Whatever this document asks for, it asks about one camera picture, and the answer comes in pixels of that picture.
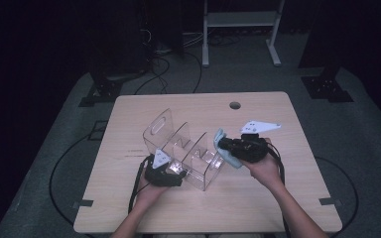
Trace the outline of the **clear acrylic divided organizer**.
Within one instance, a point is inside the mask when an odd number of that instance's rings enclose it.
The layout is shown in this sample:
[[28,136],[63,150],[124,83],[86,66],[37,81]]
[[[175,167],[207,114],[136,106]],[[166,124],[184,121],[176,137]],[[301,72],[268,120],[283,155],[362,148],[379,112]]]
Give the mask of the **clear acrylic divided organizer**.
[[208,148],[207,134],[193,140],[189,123],[176,128],[170,109],[147,127],[143,139],[150,155],[160,149],[171,157],[169,174],[177,175],[202,191],[207,190],[223,165],[223,158]]

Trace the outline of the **black tape square outline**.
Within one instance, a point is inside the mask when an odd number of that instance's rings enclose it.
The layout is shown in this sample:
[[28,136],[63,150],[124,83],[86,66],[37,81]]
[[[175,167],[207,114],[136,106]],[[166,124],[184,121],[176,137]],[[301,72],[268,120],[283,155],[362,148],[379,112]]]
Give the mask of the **black tape square outline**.
[[88,141],[101,141],[105,134],[105,130],[107,127],[107,120],[97,120],[94,122],[91,131],[87,136]]

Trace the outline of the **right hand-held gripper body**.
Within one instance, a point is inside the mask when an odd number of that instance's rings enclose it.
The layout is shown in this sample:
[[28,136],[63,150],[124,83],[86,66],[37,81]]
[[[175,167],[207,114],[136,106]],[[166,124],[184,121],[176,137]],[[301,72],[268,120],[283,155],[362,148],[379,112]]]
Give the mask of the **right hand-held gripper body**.
[[279,152],[261,133],[279,129],[280,124],[250,120],[241,129],[239,139],[232,139],[229,149],[231,154],[245,162],[257,163],[270,154],[277,161],[281,160]]

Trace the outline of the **person's right hand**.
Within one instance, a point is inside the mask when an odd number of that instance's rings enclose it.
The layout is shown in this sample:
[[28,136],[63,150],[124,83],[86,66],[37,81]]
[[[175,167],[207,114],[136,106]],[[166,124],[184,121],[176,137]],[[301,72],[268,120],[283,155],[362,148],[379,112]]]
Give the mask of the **person's right hand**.
[[276,160],[267,154],[256,163],[243,162],[250,171],[250,175],[268,188],[272,193],[277,193],[285,188],[280,179],[279,167]]

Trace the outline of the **light blue cleaning cloth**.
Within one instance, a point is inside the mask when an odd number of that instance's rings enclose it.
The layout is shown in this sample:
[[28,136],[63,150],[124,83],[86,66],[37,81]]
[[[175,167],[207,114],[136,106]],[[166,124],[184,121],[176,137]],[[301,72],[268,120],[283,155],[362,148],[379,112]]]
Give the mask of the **light blue cleaning cloth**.
[[221,128],[219,128],[213,138],[214,149],[221,156],[221,158],[224,159],[227,163],[229,163],[232,167],[234,167],[235,169],[240,169],[243,166],[243,164],[237,158],[232,156],[228,150],[223,150],[218,147],[218,140],[221,138],[227,138],[227,136],[226,133]]

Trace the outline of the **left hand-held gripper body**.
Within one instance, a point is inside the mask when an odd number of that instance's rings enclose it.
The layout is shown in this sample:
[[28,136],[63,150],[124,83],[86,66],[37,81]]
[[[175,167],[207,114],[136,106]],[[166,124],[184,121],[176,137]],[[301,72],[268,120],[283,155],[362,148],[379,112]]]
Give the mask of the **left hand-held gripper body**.
[[174,179],[179,177],[167,172],[171,160],[165,152],[157,149],[148,157],[145,179],[154,186],[173,186]]

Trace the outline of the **black stand base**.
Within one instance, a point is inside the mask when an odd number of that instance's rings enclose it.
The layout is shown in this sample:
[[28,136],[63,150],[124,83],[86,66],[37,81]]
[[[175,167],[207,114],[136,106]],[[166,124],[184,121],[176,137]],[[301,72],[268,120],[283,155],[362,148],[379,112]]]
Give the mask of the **black stand base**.
[[319,75],[303,76],[302,82],[311,99],[326,99],[331,103],[352,102],[350,94],[336,80],[339,66],[327,66]]
[[79,107],[92,107],[96,103],[111,103],[120,95],[124,83],[143,76],[146,71],[135,73],[109,72],[91,73],[92,84],[86,96],[82,97]]

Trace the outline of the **person's left hand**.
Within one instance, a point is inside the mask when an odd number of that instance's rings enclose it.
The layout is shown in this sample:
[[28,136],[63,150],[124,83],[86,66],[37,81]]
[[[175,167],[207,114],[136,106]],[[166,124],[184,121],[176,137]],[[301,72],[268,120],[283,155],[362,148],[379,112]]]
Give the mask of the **person's left hand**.
[[168,188],[166,186],[154,186],[144,178],[141,178],[138,186],[135,207],[148,209],[154,205],[159,197],[167,190]]

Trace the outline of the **grey tape strip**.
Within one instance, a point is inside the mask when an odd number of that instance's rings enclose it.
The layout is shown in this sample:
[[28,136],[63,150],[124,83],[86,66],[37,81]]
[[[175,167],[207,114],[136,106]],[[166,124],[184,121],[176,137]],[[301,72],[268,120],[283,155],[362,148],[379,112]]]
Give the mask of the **grey tape strip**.
[[93,200],[82,199],[80,201],[75,201],[72,205],[74,209],[80,209],[82,206],[91,207],[93,205]]
[[332,197],[325,197],[325,198],[320,198],[319,203],[321,205],[335,205],[335,206],[341,206],[342,203],[339,199],[334,199]]

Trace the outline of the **white metal stand frame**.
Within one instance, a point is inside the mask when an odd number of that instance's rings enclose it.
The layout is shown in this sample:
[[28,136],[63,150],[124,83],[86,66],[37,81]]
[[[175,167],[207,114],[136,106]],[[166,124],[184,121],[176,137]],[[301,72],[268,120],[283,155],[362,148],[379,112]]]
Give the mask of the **white metal stand frame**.
[[201,65],[209,66],[208,30],[210,28],[271,27],[272,33],[266,40],[266,45],[273,65],[280,66],[282,63],[275,49],[275,42],[285,2],[286,0],[280,0],[278,8],[274,11],[213,13],[207,10],[208,1],[204,0]]

